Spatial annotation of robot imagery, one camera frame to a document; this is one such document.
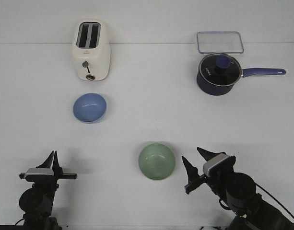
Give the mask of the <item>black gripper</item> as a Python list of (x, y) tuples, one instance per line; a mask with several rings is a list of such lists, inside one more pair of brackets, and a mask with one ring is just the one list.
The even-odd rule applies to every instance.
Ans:
[(43, 189), (57, 189), (59, 186), (58, 180), (75, 180), (77, 179), (76, 173), (64, 173), (63, 168), (59, 165), (57, 151), (52, 151), (47, 159), (40, 165), (36, 166), (36, 168), (51, 168), (54, 172), (54, 176), (27, 176), (25, 177), (25, 173), (20, 173), (19, 178), (24, 179), (28, 182), (34, 184), (34, 186), (43, 188)]
[[(197, 147), (197, 151), (208, 164), (216, 164), (226, 159), (226, 154), (223, 152), (214, 153), (200, 147)], [(185, 185), (185, 193), (189, 195), (190, 192), (204, 183), (208, 184), (209, 187), (215, 187), (215, 190), (218, 190), (222, 180), (220, 179), (221, 175), (230, 174), (234, 171), (236, 157), (229, 156), (227, 160), (216, 166), (211, 171), (211, 177), (207, 177), (204, 173), (199, 175), (197, 167), (194, 167), (184, 156), (182, 156), (182, 161), (188, 175), (188, 184)]]

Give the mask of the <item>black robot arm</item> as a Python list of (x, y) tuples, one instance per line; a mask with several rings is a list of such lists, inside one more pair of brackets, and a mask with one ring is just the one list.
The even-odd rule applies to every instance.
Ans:
[(20, 173), (19, 178), (32, 183), (19, 199), (24, 229), (61, 230), (57, 218), (51, 216), (58, 180), (75, 180), (77, 174), (65, 173), (59, 165), (57, 151), (53, 150), (42, 164)]
[(234, 171), (235, 156), (229, 156), (225, 152), (214, 153), (203, 148), (197, 148), (197, 151), (206, 161), (202, 174), (182, 157), (188, 175), (185, 192), (189, 194), (206, 184), (219, 197), (220, 206), (235, 214), (227, 229), (294, 230), (294, 222), (257, 193), (256, 188), (259, 185), (249, 175)]

